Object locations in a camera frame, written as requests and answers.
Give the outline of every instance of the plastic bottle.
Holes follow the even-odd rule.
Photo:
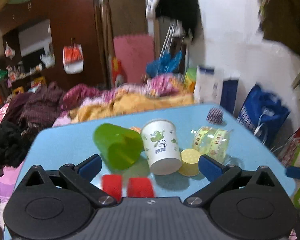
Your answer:
[[[193,149],[223,163],[229,144],[229,132],[213,127],[201,127],[194,136]]]

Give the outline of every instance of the white plastic bag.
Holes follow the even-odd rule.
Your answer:
[[[55,64],[55,58],[52,55],[47,55],[46,56],[46,55],[42,54],[40,56],[40,59],[44,63],[44,65],[45,65],[46,68],[54,66],[54,64]]]
[[[13,50],[8,43],[6,43],[6,49],[5,49],[5,57],[9,57],[12,59],[15,56],[15,50]]]
[[[223,72],[211,67],[197,67],[197,79],[194,88],[196,103],[215,103],[220,105],[223,86]]]

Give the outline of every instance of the yellow blanket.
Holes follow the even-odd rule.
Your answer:
[[[193,95],[190,93],[162,98],[148,98],[140,94],[124,94],[117,96],[110,104],[83,106],[77,112],[70,113],[70,115],[72,117],[75,115],[72,120],[72,123],[75,123],[169,107],[187,106],[193,103]]]

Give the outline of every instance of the white paper cup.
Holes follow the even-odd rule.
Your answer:
[[[146,124],[141,137],[148,157],[150,172],[168,175],[181,167],[176,127],[167,120],[154,120]]]

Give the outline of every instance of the light blue table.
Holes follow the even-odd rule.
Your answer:
[[[78,164],[91,155],[98,154],[99,151],[93,143],[92,134],[100,124],[105,122],[130,128],[131,126],[143,127],[152,119],[167,119],[173,122],[177,128],[179,147],[181,149],[191,148],[194,131],[201,126],[211,126],[206,121],[211,107],[213,105],[169,108],[43,130],[32,144],[16,185],[20,183],[32,165],[40,164],[45,170],[57,170],[66,163]],[[224,113],[224,122],[225,125],[216,127],[233,130],[230,135],[225,164],[233,163],[243,170],[251,171],[256,170],[260,165],[267,165],[274,172],[287,194],[292,195],[295,190],[295,182],[285,176],[284,167],[272,153],[227,112]],[[144,153],[142,155],[131,168],[117,172],[122,174],[124,185],[130,177],[147,176],[153,181],[156,196],[179,196],[183,201],[187,196],[209,184],[202,174],[192,178],[184,177],[178,172],[166,176],[150,174]],[[92,180],[92,183],[101,188],[101,176],[110,173],[103,163],[101,173]],[[4,240],[9,239],[11,237],[5,229]]]

